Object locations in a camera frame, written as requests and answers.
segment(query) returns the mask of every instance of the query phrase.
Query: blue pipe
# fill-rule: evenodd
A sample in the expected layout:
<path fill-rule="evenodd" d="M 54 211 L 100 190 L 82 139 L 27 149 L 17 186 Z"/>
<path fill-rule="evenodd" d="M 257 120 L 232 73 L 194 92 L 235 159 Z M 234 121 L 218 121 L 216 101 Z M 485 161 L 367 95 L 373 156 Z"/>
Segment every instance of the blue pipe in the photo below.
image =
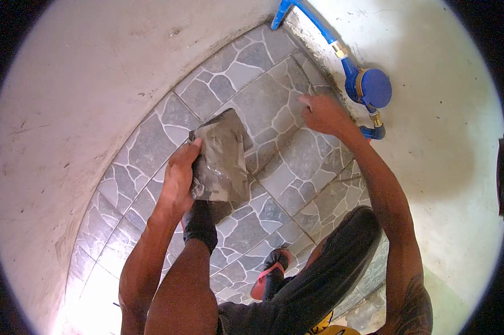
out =
<path fill-rule="evenodd" d="M 291 5 L 297 6 L 306 16 L 313 22 L 315 27 L 319 28 L 320 33 L 322 36 L 326 39 L 326 42 L 328 44 L 332 44 L 337 41 L 336 35 L 324 24 L 322 23 L 317 14 L 314 12 L 312 7 L 306 6 L 305 2 L 303 0 L 282 0 L 282 3 L 278 7 L 278 12 L 276 13 L 276 16 L 274 17 L 274 20 L 272 20 L 271 23 L 271 29 L 276 30 L 280 26 L 283 17 L 287 12 L 289 11 L 289 8 Z"/>

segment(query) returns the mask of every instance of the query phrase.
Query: gray stone-pattern tile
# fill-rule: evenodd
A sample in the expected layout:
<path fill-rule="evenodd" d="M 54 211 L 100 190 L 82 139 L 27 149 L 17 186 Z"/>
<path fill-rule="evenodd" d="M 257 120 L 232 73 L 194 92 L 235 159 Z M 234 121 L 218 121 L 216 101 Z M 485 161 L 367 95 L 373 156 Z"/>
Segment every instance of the gray stone-pattern tile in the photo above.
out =
<path fill-rule="evenodd" d="M 162 264 L 162 271 L 161 271 L 161 279 L 159 280 L 159 284 L 161 284 L 162 280 L 165 278 L 166 274 L 168 273 L 168 270 L 170 270 L 170 267 L 174 262 L 176 261 L 177 257 L 172 255 L 170 252 L 167 252 L 165 255 L 165 261 Z"/>
<path fill-rule="evenodd" d="M 97 259 L 121 218 L 121 213 L 96 190 L 81 222 L 76 245 Z"/>
<path fill-rule="evenodd" d="M 79 303 L 68 311 L 68 320 L 74 328 L 83 334 L 120 334 L 118 286 L 118 278 L 96 263 Z"/>
<path fill-rule="evenodd" d="M 373 260 L 365 271 L 356 289 L 365 298 L 386 280 L 387 256 L 389 253 L 389 243 L 382 249 L 377 249 Z"/>
<path fill-rule="evenodd" d="M 94 264 L 95 260 L 75 243 L 66 282 L 66 303 L 74 303 L 79 299 Z"/>
<path fill-rule="evenodd" d="M 235 262 L 213 276 L 216 281 L 243 294 L 249 294 L 257 277 L 263 269 L 263 262 L 271 251 L 276 248 L 291 252 L 288 275 L 302 269 L 315 247 L 302 229 L 293 220 L 288 220 L 267 239 L 246 252 Z"/>
<path fill-rule="evenodd" d="M 141 231 L 127 218 L 122 218 L 101 251 L 98 264 L 116 278 L 120 278 L 123 265 L 140 237 Z"/>
<path fill-rule="evenodd" d="M 246 84 L 295 50 L 296 45 L 284 30 L 259 26 L 209 57 L 176 85 L 175 92 L 205 120 Z"/>
<path fill-rule="evenodd" d="M 216 226 L 218 244 L 211 255 L 210 270 L 215 274 L 250 249 L 273 236 L 289 216 L 265 189 L 249 175 L 250 200 L 232 203 L 233 211 Z"/>
<path fill-rule="evenodd" d="M 250 173 L 262 178 L 278 168 L 280 151 L 288 145 L 304 120 L 303 104 L 296 97 L 312 93 L 305 74 L 291 57 L 275 65 L 231 99 L 231 104 L 247 128 L 252 147 L 246 152 Z"/>
<path fill-rule="evenodd" d="M 362 294 L 357 289 L 354 289 L 345 297 L 345 299 L 343 299 L 343 301 L 339 305 L 334 308 L 334 315 L 332 316 L 332 320 L 348 311 L 355 304 L 362 301 L 363 298 L 364 297 L 362 296 Z"/>
<path fill-rule="evenodd" d="M 315 243 L 319 243 L 340 224 L 350 210 L 359 205 L 364 190 L 366 186 L 362 178 L 342 181 L 339 175 L 299 211 L 294 219 Z"/>
<path fill-rule="evenodd" d="M 98 190 L 125 213 L 149 179 L 199 124 L 174 93 L 167 94 L 118 151 Z"/>
<path fill-rule="evenodd" d="M 211 291 L 215 294 L 216 302 L 220 305 L 225 302 L 233 302 L 233 303 L 243 303 L 248 305 L 251 302 L 257 300 L 250 298 L 246 294 L 242 294 L 234 289 L 231 289 L 221 283 L 210 279 L 209 286 L 211 287 Z"/>
<path fill-rule="evenodd" d="M 257 177 L 293 216 L 352 160 L 353 155 L 339 140 L 302 126 Z"/>

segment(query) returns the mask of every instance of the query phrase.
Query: brass fitting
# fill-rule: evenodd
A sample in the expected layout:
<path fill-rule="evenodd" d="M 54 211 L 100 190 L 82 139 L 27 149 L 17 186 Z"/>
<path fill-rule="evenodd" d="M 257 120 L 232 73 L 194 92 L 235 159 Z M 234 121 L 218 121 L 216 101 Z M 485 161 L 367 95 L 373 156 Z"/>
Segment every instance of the brass fitting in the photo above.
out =
<path fill-rule="evenodd" d="M 349 56 L 348 51 L 341 46 L 341 43 L 339 43 L 339 41 L 332 42 L 330 44 L 330 46 L 332 46 L 332 48 L 334 48 L 334 51 L 336 52 L 337 58 L 343 59 L 343 58 L 346 58 Z"/>
<path fill-rule="evenodd" d="M 373 114 L 369 114 L 369 118 L 373 121 L 375 127 L 380 127 L 382 125 L 382 120 L 380 119 L 380 112 L 376 111 Z"/>

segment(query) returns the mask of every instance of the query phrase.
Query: white wall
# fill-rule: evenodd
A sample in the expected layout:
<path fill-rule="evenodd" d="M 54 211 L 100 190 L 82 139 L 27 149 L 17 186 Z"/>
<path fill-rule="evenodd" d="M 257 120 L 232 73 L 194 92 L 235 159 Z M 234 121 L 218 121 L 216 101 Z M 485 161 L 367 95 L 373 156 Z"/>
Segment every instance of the white wall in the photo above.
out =
<path fill-rule="evenodd" d="M 360 64 L 389 75 L 393 98 L 382 110 L 386 137 L 372 146 L 407 195 L 425 266 L 473 309 L 503 236 L 496 156 L 504 126 L 483 59 L 439 1 L 310 2 Z M 302 12 L 295 10 L 286 23 L 344 87 L 341 62 Z M 346 104 L 359 124 L 371 126 L 363 106 Z"/>
<path fill-rule="evenodd" d="M 38 21 L 0 97 L 0 258 L 40 333 L 62 326 L 74 239 L 114 154 L 181 77 L 277 5 L 61 0 Z"/>

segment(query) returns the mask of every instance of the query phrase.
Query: person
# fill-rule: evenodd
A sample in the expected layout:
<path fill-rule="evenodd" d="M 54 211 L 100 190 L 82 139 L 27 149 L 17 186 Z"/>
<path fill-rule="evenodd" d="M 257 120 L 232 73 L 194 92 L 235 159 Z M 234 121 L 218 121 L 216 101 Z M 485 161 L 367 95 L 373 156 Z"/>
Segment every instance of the person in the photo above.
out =
<path fill-rule="evenodd" d="M 389 238 L 386 322 L 376 334 L 431 333 L 431 302 L 400 184 L 333 98 L 302 95 L 298 100 L 306 104 L 302 116 L 309 128 L 336 136 L 354 154 L 372 209 L 360 206 L 349 212 L 295 277 L 283 277 L 287 254 L 280 249 L 271 252 L 265 261 L 267 273 L 256 283 L 262 288 L 254 292 L 261 295 L 262 302 L 217 306 L 209 287 L 209 257 L 217 243 L 217 222 L 213 222 L 209 204 L 194 202 L 189 193 L 191 164 L 202 144 L 197 139 L 169 159 L 159 200 L 124 265 L 119 287 L 122 334 L 327 333 L 333 308 L 362 277 L 382 230 Z M 159 285 L 168 244 L 180 221 L 185 247 Z"/>

